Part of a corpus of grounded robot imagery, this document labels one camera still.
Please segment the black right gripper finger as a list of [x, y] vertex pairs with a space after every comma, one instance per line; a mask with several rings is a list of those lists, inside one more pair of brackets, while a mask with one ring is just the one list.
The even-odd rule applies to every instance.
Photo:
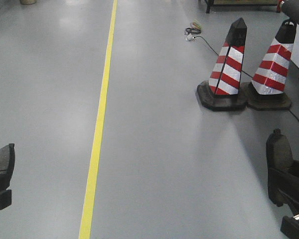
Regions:
[[268, 196], [276, 206], [287, 204], [299, 214], [299, 161], [285, 169], [268, 168]]
[[299, 214], [293, 217], [283, 216], [281, 232], [289, 239], [299, 239]]

